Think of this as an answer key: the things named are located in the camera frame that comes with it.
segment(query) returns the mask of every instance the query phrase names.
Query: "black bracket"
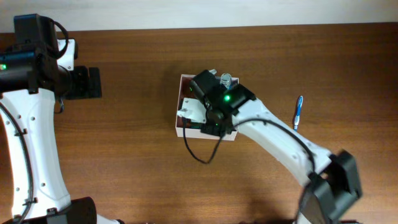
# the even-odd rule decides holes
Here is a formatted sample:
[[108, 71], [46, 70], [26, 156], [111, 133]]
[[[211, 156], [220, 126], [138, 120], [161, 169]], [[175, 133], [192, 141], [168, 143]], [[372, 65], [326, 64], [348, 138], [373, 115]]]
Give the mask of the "black bracket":
[[33, 204], [33, 203], [37, 203], [37, 197], [33, 198], [33, 201], [26, 201], [25, 203], [23, 203], [22, 205], [28, 205], [28, 204]]
[[22, 132], [22, 133], [15, 133], [15, 135], [14, 135], [14, 136], [16, 136], [16, 137], [20, 137], [20, 136], [22, 136], [22, 135], [25, 135], [25, 134], [27, 134], [27, 129], [26, 129], [26, 128], [24, 128], [24, 130], [23, 130], [23, 132]]
[[[3, 224], [12, 224], [11, 219]], [[30, 224], [72, 224], [72, 223], [97, 223], [97, 214], [93, 199], [85, 197], [71, 201], [69, 207], [62, 211], [56, 208], [47, 209], [47, 215], [39, 218], [24, 220]]]
[[101, 79], [98, 68], [87, 69], [77, 66], [70, 72], [72, 77], [72, 88], [65, 95], [66, 100], [79, 100], [88, 98], [101, 98]]
[[330, 159], [331, 164], [321, 175], [310, 175], [300, 201], [299, 210], [310, 223], [339, 223], [363, 194], [354, 157], [343, 151]]

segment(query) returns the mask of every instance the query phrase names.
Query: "wooden surface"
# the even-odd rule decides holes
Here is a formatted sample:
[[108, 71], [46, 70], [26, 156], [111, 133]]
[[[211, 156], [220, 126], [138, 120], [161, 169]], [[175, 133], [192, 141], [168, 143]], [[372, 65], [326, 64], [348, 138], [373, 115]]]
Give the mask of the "wooden surface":
[[[364, 197], [345, 218], [398, 222], [398, 24], [71, 32], [76, 65], [99, 67], [103, 97], [66, 101], [55, 116], [72, 198], [126, 223], [239, 223], [292, 218], [300, 186], [238, 135], [213, 163], [191, 158], [175, 133], [180, 75], [216, 68], [300, 134], [356, 156]], [[12, 35], [0, 35], [1, 48]], [[0, 221], [11, 217], [12, 174], [2, 130]], [[189, 139], [207, 158], [215, 144]]]

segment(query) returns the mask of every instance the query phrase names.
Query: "toothbrush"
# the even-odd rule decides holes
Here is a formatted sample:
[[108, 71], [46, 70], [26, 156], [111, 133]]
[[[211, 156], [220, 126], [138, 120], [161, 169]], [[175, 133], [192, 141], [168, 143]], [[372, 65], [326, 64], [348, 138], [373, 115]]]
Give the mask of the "toothbrush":
[[300, 96], [297, 100], [297, 111], [296, 111], [296, 116], [294, 118], [294, 123], [293, 123], [293, 130], [297, 131], [297, 128], [299, 127], [299, 122], [300, 122], [300, 112], [301, 112], [301, 106], [303, 105], [303, 96]]

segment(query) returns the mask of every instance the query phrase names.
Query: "black mount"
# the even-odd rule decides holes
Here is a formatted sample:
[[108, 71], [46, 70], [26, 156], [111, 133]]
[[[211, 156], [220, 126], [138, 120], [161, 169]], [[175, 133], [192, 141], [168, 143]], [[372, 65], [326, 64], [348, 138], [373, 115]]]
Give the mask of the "black mount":
[[[91, 197], [85, 197], [71, 201], [66, 209], [58, 212], [55, 208], [47, 209], [47, 215], [39, 218], [24, 220], [22, 223], [28, 224], [96, 224], [97, 212], [94, 201]], [[14, 223], [14, 219], [3, 224]]]
[[343, 151], [330, 157], [321, 175], [311, 175], [305, 187], [300, 211], [310, 223], [335, 224], [362, 197], [355, 158]]

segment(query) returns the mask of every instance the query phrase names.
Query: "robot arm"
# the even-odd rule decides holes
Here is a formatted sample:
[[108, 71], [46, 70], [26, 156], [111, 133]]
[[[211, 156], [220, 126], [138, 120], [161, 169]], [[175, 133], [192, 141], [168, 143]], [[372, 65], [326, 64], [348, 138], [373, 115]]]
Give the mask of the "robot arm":
[[121, 223], [97, 215], [89, 197], [70, 200], [55, 142], [55, 102], [101, 97], [99, 70], [73, 66], [77, 45], [58, 22], [33, 14], [14, 24], [17, 44], [0, 54], [0, 115], [14, 179], [7, 223]]
[[205, 70], [193, 77], [190, 88], [206, 108], [207, 126], [220, 127], [221, 138], [236, 129], [256, 141], [304, 186], [297, 223], [338, 223], [362, 196], [351, 154], [343, 151], [336, 156], [305, 139], [244, 86], [238, 84], [227, 90], [213, 73]]

